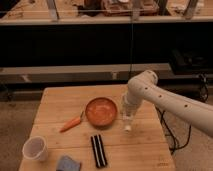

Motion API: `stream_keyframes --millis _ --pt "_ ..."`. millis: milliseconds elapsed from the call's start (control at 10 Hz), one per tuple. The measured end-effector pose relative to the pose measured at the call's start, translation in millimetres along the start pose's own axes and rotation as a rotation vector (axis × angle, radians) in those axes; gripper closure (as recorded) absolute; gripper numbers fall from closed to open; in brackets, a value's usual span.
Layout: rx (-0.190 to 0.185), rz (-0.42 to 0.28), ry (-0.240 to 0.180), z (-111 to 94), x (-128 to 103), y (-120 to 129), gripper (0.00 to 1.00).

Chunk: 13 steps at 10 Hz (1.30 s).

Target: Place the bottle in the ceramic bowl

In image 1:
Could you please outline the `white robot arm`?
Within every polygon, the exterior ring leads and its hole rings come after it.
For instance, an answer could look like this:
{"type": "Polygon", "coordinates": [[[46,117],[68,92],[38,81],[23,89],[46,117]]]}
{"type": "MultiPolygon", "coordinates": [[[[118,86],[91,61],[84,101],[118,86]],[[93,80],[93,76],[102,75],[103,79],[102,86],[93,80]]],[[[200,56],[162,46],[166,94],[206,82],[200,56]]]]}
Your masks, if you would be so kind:
{"type": "Polygon", "coordinates": [[[213,106],[159,88],[157,81],[156,73],[151,70],[145,70],[128,81],[123,96],[128,115],[131,116],[141,102],[147,100],[213,137],[213,106]]]}

